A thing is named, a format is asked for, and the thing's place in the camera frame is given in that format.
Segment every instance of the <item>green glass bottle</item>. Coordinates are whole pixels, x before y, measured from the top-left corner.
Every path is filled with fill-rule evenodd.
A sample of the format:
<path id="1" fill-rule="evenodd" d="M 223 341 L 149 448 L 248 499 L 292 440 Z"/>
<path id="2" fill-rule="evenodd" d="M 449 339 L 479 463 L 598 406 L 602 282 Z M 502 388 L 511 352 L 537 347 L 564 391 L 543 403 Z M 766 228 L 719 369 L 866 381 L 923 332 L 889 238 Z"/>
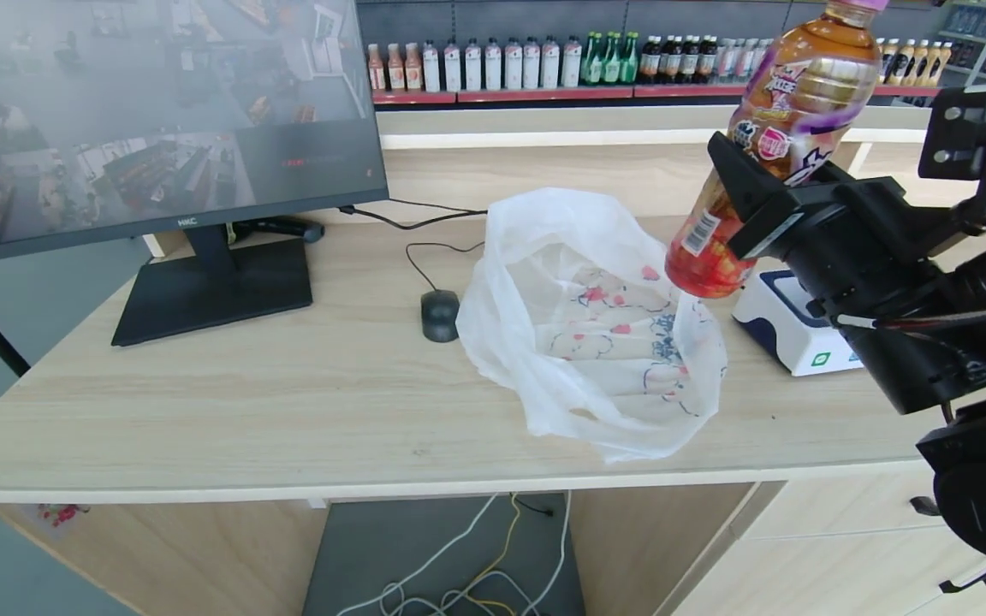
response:
<path id="1" fill-rule="evenodd" d="M 607 32 L 607 54 L 603 55 L 603 83 L 618 83 L 622 76 L 622 54 L 619 43 L 622 35 L 618 32 Z"/>
<path id="2" fill-rule="evenodd" d="M 622 51 L 622 70 L 619 81 L 633 83 L 638 78 L 638 33 L 627 32 L 627 43 Z"/>
<path id="3" fill-rule="evenodd" d="M 584 82 L 588 86 L 598 86 L 603 81 L 603 52 L 600 50 L 600 42 L 603 35 L 599 32 L 588 33 L 588 55 L 584 63 Z"/>

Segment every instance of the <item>bottle cap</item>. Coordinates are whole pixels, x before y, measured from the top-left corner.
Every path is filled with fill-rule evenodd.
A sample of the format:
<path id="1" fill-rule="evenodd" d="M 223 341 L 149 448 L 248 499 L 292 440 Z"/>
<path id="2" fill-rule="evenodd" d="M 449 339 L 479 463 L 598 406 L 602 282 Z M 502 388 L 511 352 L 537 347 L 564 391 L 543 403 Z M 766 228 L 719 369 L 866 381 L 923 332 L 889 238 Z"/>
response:
<path id="1" fill-rule="evenodd" d="M 871 11 L 881 12 L 885 10 L 888 6 L 888 0 L 841 0 L 844 4 L 850 4 L 852 7 L 860 7 L 862 9 L 870 9 Z"/>

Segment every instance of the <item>small red sticker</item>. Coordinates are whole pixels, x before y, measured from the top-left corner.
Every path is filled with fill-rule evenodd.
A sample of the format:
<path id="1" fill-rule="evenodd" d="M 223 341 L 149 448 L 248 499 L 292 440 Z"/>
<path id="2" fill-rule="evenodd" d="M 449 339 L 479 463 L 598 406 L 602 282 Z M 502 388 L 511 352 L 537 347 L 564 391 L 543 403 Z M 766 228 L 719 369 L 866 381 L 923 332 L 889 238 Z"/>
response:
<path id="1" fill-rule="evenodd" d="M 778 160 L 790 151 L 790 138 L 778 128 L 767 128 L 759 136 L 759 157 L 762 160 Z"/>

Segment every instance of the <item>barcode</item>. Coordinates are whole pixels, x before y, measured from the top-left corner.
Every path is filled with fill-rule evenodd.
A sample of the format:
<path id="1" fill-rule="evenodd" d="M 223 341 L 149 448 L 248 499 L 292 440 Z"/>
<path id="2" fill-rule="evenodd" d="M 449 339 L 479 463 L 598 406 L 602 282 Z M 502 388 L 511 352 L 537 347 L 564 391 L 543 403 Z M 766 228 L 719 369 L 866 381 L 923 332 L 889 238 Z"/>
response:
<path id="1" fill-rule="evenodd" d="M 705 245 L 710 243 L 710 238 L 713 237 L 713 233 L 717 230 L 717 225 L 721 225 L 721 218 L 711 215 L 708 211 L 702 213 L 702 217 L 699 218 L 699 222 L 695 223 L 695 228 L 692 232 L 687 234 L 684 241 L 680 243 L 684 246 L 684 250 L 693 254 L 697 257 L 702 254 L 702 250 L 705 249 Z"/>

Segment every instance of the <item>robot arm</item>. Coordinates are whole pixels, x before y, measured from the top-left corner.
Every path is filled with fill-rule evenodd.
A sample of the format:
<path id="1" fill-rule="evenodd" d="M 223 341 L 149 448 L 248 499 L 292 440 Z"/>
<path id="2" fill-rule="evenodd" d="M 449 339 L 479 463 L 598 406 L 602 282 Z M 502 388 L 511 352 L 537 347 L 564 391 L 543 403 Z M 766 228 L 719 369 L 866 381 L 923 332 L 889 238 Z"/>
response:
<path id="1" fill-rule="evenodd" d="M 736 257 L 786 262 L 900 414 L 940 408 L 946 428 L 917 447 L 946 523 L 986 554 L 986 252 L 943 272 L 932 257 L 986 234 L 986 86 L 935 100 L 919 175 L 978 181 L 952 208 L 914 207 L 891 178 L 856 180 L 827 163 L 786 187 L 716 133 L 710 157 L 744 227 Z"/>

